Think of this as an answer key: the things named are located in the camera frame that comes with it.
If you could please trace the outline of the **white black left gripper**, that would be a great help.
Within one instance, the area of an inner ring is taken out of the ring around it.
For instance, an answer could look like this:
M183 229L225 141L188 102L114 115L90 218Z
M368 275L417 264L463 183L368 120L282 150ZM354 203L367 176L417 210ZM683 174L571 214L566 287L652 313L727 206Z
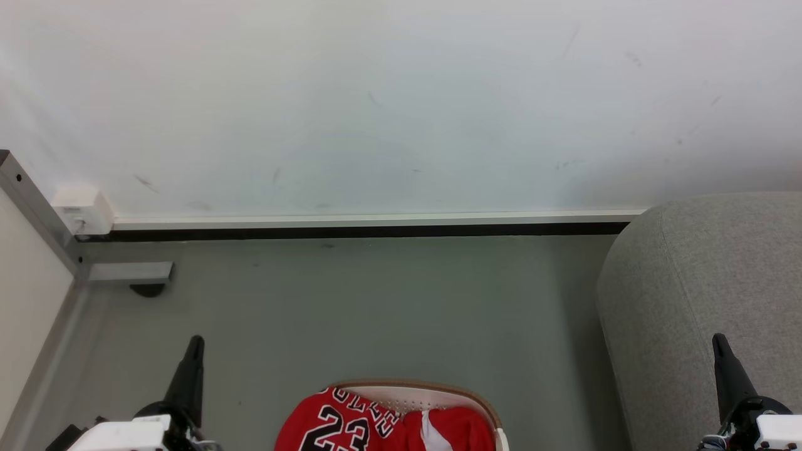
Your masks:
M221 450L202 436L204 338L193 336L163 402L128 422L100 422L80 433L68 450Z

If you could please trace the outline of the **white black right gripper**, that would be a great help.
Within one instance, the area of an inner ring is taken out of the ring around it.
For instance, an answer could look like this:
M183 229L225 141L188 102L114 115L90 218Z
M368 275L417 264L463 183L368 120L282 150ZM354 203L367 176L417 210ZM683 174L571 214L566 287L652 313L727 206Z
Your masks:
M714 379L722 425L705 435L698 450L800 450L801 415L758 396L725 334L713 335Z

